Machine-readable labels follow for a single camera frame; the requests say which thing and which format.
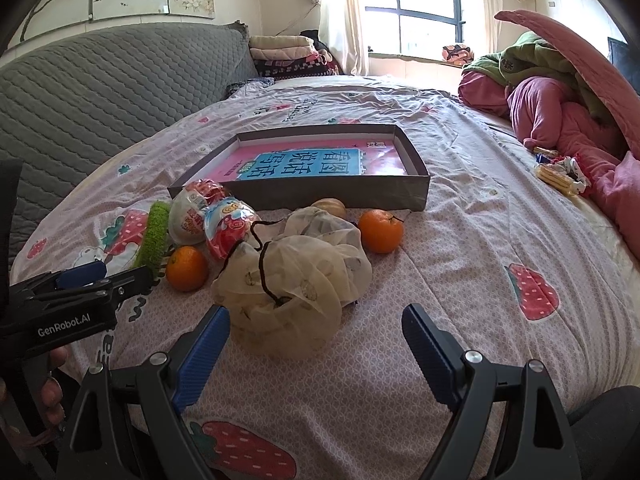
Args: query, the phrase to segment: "kinder joy egg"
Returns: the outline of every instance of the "kinder joy egg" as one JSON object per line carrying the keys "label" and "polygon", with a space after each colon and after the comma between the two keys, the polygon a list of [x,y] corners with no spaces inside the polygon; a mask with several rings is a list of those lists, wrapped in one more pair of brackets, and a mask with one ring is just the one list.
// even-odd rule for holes
{"label": "kinder joy egg", "polygon": [[225,260],[238,240],[243,240],[251,224],[260,218],[247,204],[234,197],[221,200],[205,215],[204,231],[211,255]]}
{"label": "kinder joy egg", "polygon": [[169,212],[169,235],[179,245],[195,245],[205,240],[207,207],[216,205],[229,192],[212,180],[190,182],[174,198]]}

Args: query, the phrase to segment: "window frame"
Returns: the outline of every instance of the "window frame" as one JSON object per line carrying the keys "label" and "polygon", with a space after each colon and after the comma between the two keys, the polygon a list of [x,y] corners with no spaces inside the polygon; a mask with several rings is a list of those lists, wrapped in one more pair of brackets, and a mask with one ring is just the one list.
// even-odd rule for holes
{"label": "window frame", "polygon": [[421,18],[424,20],[430,20],[432,22],[449,23],[456,27],[456,43],[463,43],[463,31],[462,26],[465,22],[462,21],[462,1],[453,0],[453,18],[449,16],[440,16],[439,14],[431,14],[429,12],[420,12],[418,10],[406,10],[400,5],[400,0],[396,0],[396,8],[390,7],[365,7],[365,11],[372,10],[374,12],[389,12],[398,16],[398,54],[402,56],[402,26],[400,16],[411,16],[412,18]]}

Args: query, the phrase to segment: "orange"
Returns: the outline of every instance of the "orange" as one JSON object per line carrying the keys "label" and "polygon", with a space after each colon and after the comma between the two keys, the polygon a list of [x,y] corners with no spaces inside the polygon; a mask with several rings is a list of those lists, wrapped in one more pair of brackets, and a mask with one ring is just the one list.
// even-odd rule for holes
{"label": "orange", "polygon": [[372,209],[360,217],[358,229],[362,233],[362,244],[374,253],[387,254],[395,251],[404,235],[402,220],[382,209]]}
{"label": "orange", "polygon": [[209,276],[209,264],[195,247],[176,249],[166,264],[166,280],[175,290],[191,292],[204,285]]}

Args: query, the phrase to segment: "window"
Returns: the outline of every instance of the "window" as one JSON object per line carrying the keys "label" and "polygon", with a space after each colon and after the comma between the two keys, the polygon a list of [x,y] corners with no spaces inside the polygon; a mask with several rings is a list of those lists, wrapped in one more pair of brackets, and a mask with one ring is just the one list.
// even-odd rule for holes
{"label": "window", "polygon": [[369,50],[442,58],[442,47],[462,43],[460,0],[364,0]]}

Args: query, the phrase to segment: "bed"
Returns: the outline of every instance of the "bed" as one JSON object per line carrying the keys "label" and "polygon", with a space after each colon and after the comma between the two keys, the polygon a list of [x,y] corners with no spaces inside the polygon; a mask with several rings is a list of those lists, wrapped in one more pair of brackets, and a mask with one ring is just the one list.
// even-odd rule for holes
{"label": "bed", "polygon": [[[537,180],[532,155],[507,122],[446,92],[390,79],[249,85],[179,120],[114,156],[62,200],[15,258],[12,282],[96,258],[117,272],[135,250],[107,254],[122,225],[168,200],[167,186],[208,151],[242,131],[341,121],[404,129],[432,175],[427,209],[396,212],[405,222],[401,250],[370,255],[369,290],[344,309],[340,331],[318,357],[272,360],[229,341],[199,402],[184,413],[212,468],[231,479],[418,478],[449,412],[402,338],[400,315],[411,302],[494,362],[541,359],[567,411],[640,383],[640,274],[609,220]],[[359,213],[350,210],[350,219]],[[210,263],[212,279],[220,266]],[[544,284],[546,295],[527,298],[519,279]],[[210,298],[208,286],[181,294],[160,280],[120,307],[116,330],[73,344],[65,371],[80,380],[96,360],[125,367],[170,348]],[[491,459],[498,416],[475,478]],[[140,413],[133,419],[144,427]]]}

